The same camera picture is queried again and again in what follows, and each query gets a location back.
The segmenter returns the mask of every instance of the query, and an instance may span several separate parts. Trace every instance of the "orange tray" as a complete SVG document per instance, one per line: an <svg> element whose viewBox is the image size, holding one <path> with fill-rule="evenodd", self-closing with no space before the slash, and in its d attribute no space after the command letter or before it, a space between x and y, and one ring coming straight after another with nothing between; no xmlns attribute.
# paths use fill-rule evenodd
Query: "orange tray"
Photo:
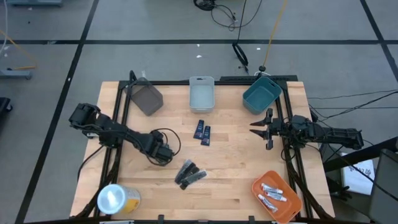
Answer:
<svg viewBox="0 0 398 224"><path fill-rule="evenodd" d="M266 185L274 188L278 188L284 191L283 196L287 199L286 202L281 202L266 196L266 193L261 189L261 183L265 183ZM262 177L258 178L251 188L254 196L258 199L262 206L269 212L269 214L275 219L275 221L280 223L288 223L291 219L294 218L296 214L302 208L302 202L297 196L297 194L290 188L290 186L285 182L280 175L271 170L266 172ZM262 203L262 201L258 198L258 195L261 194L268 199L275 207L278 208L278 211L273 213L269 210L266 205Z"/></svg>

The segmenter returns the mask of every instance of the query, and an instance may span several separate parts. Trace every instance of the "blue bin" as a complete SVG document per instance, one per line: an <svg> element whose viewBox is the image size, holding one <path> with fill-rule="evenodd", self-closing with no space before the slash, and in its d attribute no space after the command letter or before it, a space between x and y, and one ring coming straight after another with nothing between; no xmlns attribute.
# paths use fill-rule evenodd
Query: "blue bin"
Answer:
<svg viewBox="0 0 398 224"><path fill-rule="evenodd" d="M255 81L243 93L243 106L252 114L261 114L282 93L282 89L267 77Z"/></svg>

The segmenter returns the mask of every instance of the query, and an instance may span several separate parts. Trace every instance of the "wooden table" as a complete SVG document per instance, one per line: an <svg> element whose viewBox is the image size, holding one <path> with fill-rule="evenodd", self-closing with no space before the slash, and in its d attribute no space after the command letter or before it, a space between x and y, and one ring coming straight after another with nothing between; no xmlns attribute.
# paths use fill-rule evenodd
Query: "wooden table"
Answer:
<svg viewBox="0 0 398 224"><path fill-rule="evenodd" d="M111 117L118 82L103 82L98 106ZM266 150L266 142L249 132L249 124L264 119L264 114L253 115L242 105L242 94L248 86L216 86L216 106L212 113L194 114L189 109L189 86L162 85L156 88L163 94L164 105L152 116L146 116L132 102L127 125L142 133L156 128L171 128L181 138L181 152L166 167L153 166L132 144L125 142L121 156L118 183L134 187L141 194L139 208L127 215L114 215L115 219L155 220L165 215L167 220L271 220L251 192L256 178L269 170L288 179L285 162L280 158L281 138L274 137L274 148ZM310 118L307 97L302 82L288 82L288 91L294 114ZM281 96L282 107L285 104ZM275 104L274 117L277 117ZM193 139L199 119L211 126L210 147L201 146ZM169 144L176 150L178 142L167 133ZM85 157L99 147L98 139L88 140ZM80 174L71 215L82 210L96 192L101 175L105 150L89 161ZM174 178L185 159L191 159L208 175L181 190ZM334 216L325 173L318 150L302 149L302 160L308 189L326 212Z"/></svg>

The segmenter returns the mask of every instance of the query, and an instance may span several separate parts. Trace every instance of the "yellow cable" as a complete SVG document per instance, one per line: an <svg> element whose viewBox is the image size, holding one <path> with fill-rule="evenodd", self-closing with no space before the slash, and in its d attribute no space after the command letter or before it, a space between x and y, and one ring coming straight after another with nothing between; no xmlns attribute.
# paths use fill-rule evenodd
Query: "yellow cable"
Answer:
<svg viewBox="0 0 398 224"><path fill-rule="evenodd" d="M25 66L25 67L18 67L18 68L14 68L14 70L25 70L25 69L34 69L37 68L37 61L36 59L31 56L26 50L24 50L22 47L20 47L19 45L17 45L9 36L7 36L7 34L5 34L2 30L0 30L0 33L2 35L4 35L12 44L14 44L14 46L16 46L20 51L22 51L22 53L24 53L31 61L33 61L33 63L35 64L34 66Z"/></svg>
<svg viewBox="0 0 398 224"><path fill-rule="evenodd" d="M268 58L269 49L271 48L272 38L274 38L274 34L275 34L275 31L276 31L276 27L278 26L278 23L279 23L279 21L280 21L280 18L282 17L282 14L283 14L284 11L285 11L286 4L287 4L287 0L284 0L284 4L283 4L283 6L282 6L282 9L280 9L280 11L279 11L279 15L278 15L278 18L276 19L276 22L275 22L275 25L274 25L274 29L272 30L271 37L269 38L268 47L267 47L267 53L266 53L266 59L264 60L264 63L262 64L262 66L266 66L266 62L267 62L267 58Z"/></svg>

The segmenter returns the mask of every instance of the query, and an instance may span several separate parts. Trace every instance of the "concrete floor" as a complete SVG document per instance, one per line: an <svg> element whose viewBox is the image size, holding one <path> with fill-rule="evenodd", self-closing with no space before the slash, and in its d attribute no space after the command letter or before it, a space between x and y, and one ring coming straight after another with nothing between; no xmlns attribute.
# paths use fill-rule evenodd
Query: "concrete floor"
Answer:
<svg viewBox="0 0 398 224"><path fill-rule="evenodd" d="M57 7L9 7L9 36L14 40L43 40L21 45L38 61L31 80L0 80L0 96L11 98L14 110L0 135L0 223L14 223L24 198L77 44L94 0L65 0ZM246 21L259 0L248 1ZM242 0L219 0L240 19ZM264 0L259 14L242 28L241 39L268 39L282 5ZM386 40L398 39L398 3L368 1ZM229 24L222 12L215 18ZM4 6L0 4L0 29L4 30ZM76 187L76 173L83 160L86 138L69 127L67 119L77 103L96 103L101 82L125 80L128 71L149 80L183 80L194 75L246 75L239 69L230 44L202 44L204 39L233 40L238 30L215 24L209 12L184 0L99 0L87 40L160 40L151 44L86 44L81 52L49 153L33 195L25 222L64 219L69 216ZM279 40L377 40L359 0L289 1L275 39ZM70 44L47 40L75 40ZM161 40L197 40L176 44ZM265 56L266 44L241 44L254 73ZM398 58L398 45L388 45ZM0 55L0 68L29 65L14 46ZM307 95L326 97L398 89L397 78L380 44L285 44L275 42L267 62L273 75L298 75ZM338 100L310 100L317 108L352 107L378 95ZM392 95L371 106L398 106ZM330 115L341 110L320 110ZM363 130L373 143L398 135L398 109L368 109L337 116L328 124ZM336 205L340 218L359 220Z"/></svg>

